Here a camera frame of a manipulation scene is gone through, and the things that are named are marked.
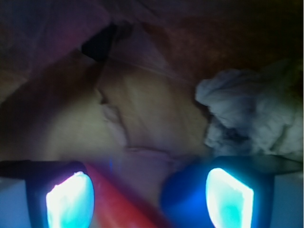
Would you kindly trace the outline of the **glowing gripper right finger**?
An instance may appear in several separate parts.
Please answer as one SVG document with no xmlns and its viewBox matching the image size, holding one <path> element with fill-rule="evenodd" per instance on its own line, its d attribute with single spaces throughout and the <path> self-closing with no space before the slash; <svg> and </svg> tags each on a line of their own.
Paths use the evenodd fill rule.
<svg viewBox="0 0 304 228">
<path fill-rule="evenodd" d="M 302 228 L 303 162 L 275 155 L 220 156 L 206 179 L 216 228 Z"/>
</svg>

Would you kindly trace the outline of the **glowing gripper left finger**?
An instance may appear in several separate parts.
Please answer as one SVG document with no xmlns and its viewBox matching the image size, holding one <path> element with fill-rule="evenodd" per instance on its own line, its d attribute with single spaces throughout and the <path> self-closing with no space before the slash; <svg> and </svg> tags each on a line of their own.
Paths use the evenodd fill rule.
<svg viewBox="0 0 304 228">
<path fill-rule="evenodd" d="M 2 228 L 87 228 L 94 187 L 79 161 L 2 161 Z"/>
</svg>

